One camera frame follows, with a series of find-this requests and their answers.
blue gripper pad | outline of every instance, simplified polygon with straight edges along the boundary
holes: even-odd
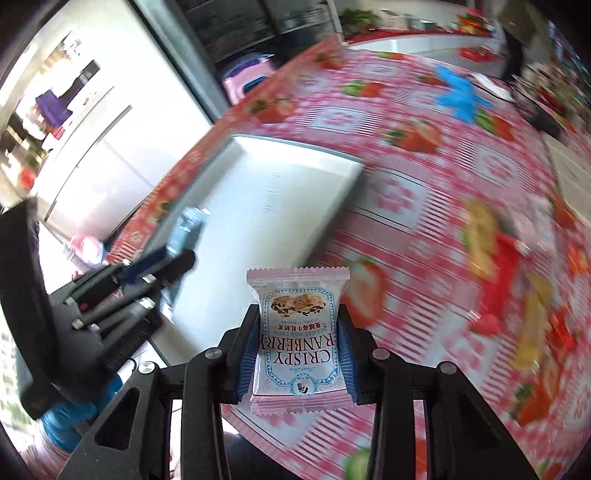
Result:
[[[342,320],[343,309],[347,313],[347,317],[349,316],[348,312],[346,311],[346,307],[341,305],[339,306],[339,316],[337,318],[337,339],[339,342],[339,363],[340,363],[340,370],[343,374],[343,378],[345,379],[345,386],[347,387],[347,393],[351,395],[351,398],[355,403],[359,398],[359,384],[357,383],[357,369],[355,362],[353,360],[353,352],[351,350],[351,342],[349,339],[350,331],[346,325],[343,323],[346,320]]]
[[[259,307],[252,304],[248,307],[240,328],[226,332],[228,334],[237,331],[231,347],[227,348],[226,375],[222,385],[224,403],[236,405],[250,387],[258,355],[260,322]],[[223,343],[225,336],[219,345],[222,350],[227,347]]]
[[[347,392],[357,405],[375,403],[380,396],[381,380],[369,356],[377,345],[371,332],[355,327],[342,304],[337,318],[337,338]]]

snack package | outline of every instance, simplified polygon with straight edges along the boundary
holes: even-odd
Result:
[[[255,414],[351,406],[339,365],[337,312],[349,269],[249,270],[261,310],[252,387]]]
[[[552,285],[545,278],[530,274],[527,280],[525,315],[513,360],[513,366],[521,370],[535,368],[540,363],[552,296]]]
[[[495,264],[492,256],[496,253],[495,235],[499,230],[497,218],[492,209],[476,199],[466,200],[465,243],[470,255],[472,272],[480,278],[493,277]]]
[[[556,254],[552,211],[546,198],[525,194],[506,205],[515,226],[515,233],[530,250]]]
[[[492,256],[495,275],[491,280],[482,281],[478,309],[470,313],[470,330],[473,332],[487,336],[502,332],[505,302],[522,255],[519,244],[510,236],[496,233],[496,253]]]

food packet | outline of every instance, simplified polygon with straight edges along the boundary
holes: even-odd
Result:
[[[520,190],[507,192],[504,200],[516,238],[532,251],[556,255],[553,207],[550,201]]]
[[[246,274],[261,311],[252,387],[255,414],[351,406],[339,364],[337,312],[349,269],[277,268]]]
[[[495,235],[499,230],[494,211],[477,199],[466,199],[465,244],[470,255],[470,269],[484,279],[493,277],[496,253]]]
[[[529,274],[527,280],[525,315],[513,360],[513,366],[521,370],[532,369],[540,363],[552,297],[552,285],[545,278]]]

tablecloth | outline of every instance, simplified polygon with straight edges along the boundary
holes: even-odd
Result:
[[[536,471],[550,480],[569,467],[591,432],[591,283],[588,275],[572,276],[565,260],[568,241],[575,236],[588,252],[589,236],[583,228],[568,233],[555,225],[558,257],[535,255],[526,262],[525,268],[553,283],[555,301],[570,306],[578,336],[576,350],[556,371],[559,386],[549,412],[520,426],[510,410],[515,394],[531,382],[512,366],[523,286],[513,285],[501,336],[469,332],[467,316],[480,286],[462,243],[463,202],[477,197],[497,205],[515,192],[545,196],[556,179],[539,133],[511,104],[478,91],[491,103],[486,130],[440,106],[437,97],[448,88],[434,80],[436,65],[421,57],[346,51],[334,38],[312,47],[253,90],[173,168],[109,258],[141,251],[170,202],[229,134],[267,135],[359,157],[365,184],[327,238],[320,264],[348,265],[352,284],[369,286],[363,296],[350,288],[345,302],[379,345],[419,364],[457,363]],[[255,417],[246,398],[237,407],[224,406],[223,415],[302,478],[329,479],[342,478],[349,456],[369,446],[374,410]],[[422,455],[420,402],[415,416]],[[424,475],[419,466],[418,477]]]

pink wrapper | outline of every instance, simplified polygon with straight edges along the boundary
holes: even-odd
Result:
[[[339,365],[337,312],[349,269],[249,270],[261,309],[252,387],[255,414],[351,406]]]

